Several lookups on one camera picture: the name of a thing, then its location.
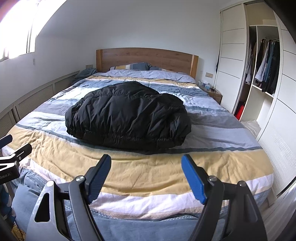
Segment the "bright window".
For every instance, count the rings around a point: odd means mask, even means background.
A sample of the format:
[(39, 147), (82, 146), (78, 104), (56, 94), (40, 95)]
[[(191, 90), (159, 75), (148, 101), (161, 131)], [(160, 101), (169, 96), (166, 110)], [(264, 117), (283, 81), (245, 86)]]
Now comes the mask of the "bright window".
[(36, 38), (65, 1), (17, 1), (1, 20), (1, 61), (35, 51)]

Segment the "dark blue-grey blanket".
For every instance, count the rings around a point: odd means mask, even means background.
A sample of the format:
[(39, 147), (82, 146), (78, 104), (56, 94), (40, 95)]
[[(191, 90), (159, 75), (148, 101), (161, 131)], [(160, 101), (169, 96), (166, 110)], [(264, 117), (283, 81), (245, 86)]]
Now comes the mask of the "dark blue-grey blanket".
[(81, 70), (73, 79), (72, 84), (83, 80), (85, 78), (88, 78), (90, 76), (92, 76), (93, 74), (97, 73), (97, 69), (96, 68), (86, 68), (84, 70)]

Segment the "striped pillow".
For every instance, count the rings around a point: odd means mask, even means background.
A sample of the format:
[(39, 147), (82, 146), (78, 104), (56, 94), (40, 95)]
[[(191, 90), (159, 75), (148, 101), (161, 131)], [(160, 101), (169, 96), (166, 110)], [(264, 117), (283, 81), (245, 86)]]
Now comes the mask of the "striped pillow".
[(151, 67), (151, 65), (149, 63), (139, 62), (139, 63), (112, 66), (112, 67), (110, 67), (109, 70), (139, 70), (139, 71), (145, 71), (145, 70), (149, 70), (150, 67)]

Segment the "hanging clothes in wardrobe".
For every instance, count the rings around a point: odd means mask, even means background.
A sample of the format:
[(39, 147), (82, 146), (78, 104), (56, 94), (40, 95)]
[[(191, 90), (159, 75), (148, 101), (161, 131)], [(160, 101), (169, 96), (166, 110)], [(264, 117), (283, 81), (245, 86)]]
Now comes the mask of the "hanging clothes in wardrobe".
[(248, 51), (244, 83), (254, 84), (262, 92), (274, 95), (280, 70), (280, 42), (276, 39), (261, 39), (251, 42)]

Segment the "wooden headboard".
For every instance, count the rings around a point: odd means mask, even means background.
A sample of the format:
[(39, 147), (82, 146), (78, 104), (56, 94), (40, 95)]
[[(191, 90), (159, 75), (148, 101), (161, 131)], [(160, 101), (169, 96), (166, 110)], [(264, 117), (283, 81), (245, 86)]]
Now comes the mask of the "wooden headboard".
[(155, 48), (110, 48), (96, 50), (96, 69), (107, 72), (112, 66), (147, 62), (196, 78), (199, 57), (188, 53)]

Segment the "black puffer jacket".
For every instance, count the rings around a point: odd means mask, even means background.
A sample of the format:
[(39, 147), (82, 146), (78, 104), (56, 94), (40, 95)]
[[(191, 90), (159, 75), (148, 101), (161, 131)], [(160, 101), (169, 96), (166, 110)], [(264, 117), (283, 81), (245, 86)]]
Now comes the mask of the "black puffer jacket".
[(132, 81), (94, 90), (65, 113), (67, 133), (92, 145), (127, 151), (180, 146), (191, 132), (183, 102)]

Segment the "white sliding wardrobe door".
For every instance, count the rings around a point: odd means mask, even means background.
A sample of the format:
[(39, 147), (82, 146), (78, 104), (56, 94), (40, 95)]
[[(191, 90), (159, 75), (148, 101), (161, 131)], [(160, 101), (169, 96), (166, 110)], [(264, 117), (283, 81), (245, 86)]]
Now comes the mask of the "white sliding wardrobe door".
[(222, 107), (234, 113), (246, 59), (247, 32), (244, 4), (227, 8), (220, 15), (221, 36), (215, 88), (222, 94)]

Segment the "beige radiator cover cabinet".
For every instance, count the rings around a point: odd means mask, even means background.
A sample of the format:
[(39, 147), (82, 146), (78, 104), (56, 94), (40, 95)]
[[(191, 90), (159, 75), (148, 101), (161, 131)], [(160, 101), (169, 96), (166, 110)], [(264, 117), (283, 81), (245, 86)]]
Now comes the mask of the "beige radiator cover cabinet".
[(1, 111), (1, 137), (28, 113), (36, 109), (55, 94), (70, 87), (75, 83), (75, 76), (78, 71), (61, 76), (20, 97), (7, 108)]

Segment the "open white wardrobe shelving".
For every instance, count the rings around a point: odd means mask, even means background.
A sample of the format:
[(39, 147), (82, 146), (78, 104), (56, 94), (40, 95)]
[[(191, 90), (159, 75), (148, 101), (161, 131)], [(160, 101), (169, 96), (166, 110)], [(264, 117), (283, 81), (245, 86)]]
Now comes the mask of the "open white wardrobe shelving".
[(295, 180), (295, 43), (279, 16), (264, 2), (245, 5), (249, 28), (250, 91), (240, 121), (273, 165), (273, 193), (280, 196)]

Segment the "red bag in wardrobe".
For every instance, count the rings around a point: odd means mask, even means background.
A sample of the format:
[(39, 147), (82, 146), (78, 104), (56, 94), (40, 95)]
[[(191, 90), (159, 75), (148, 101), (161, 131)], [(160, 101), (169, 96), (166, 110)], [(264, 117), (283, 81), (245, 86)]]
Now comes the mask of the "red bag in wardrobe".
[(244, 109), (244, 104), (239, 104), (234, 115), (238, 120), (240, 120), (242, 116), (243, 109)]

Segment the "wooden bedside table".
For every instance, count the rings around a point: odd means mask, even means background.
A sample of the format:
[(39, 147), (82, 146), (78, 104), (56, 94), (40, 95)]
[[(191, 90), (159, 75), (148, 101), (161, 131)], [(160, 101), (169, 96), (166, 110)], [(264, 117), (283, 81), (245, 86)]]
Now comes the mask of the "wooden bedside table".
[(216, 90), (214, 87), (212, 87), (211, 84), (209, 84), (207, 82), (199, 81), (198, 86), (201, 88), (201, 90), (203, 90), (210, 97), (212, 97), (216, 102), (221, 104), (223, 96), (218, 90)]

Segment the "striped duvet cover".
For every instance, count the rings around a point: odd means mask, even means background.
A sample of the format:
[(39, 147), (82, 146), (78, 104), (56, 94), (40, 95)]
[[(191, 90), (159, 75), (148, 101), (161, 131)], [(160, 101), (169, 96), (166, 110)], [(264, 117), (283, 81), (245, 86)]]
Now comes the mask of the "striped duvet cover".
[[(139, 82), (178, 97), (191, 119), (191, 132), (180, 146), (150, 151), (89, 144), (67, 133), (66, 111), (86, 94), (119, 83)], [(261, 145), (231, 113), (193, 83), (177, 74), (112, 71), (98, 73), (60, 91), (11, 129), (5, 156), (25, 143), (31, 154), (20, 162), (12, 182), (16, 224), (27, 230), (36, 201), (49, 180), (71, 181), (111, 156), (111, 170), (90, 208), (106, 240), (188, 240), (202, 212), (181, 168), (189, 154), (209, 175), (226, 183), (245, 181), (261, 205), (273, 185), (273, 167)]]

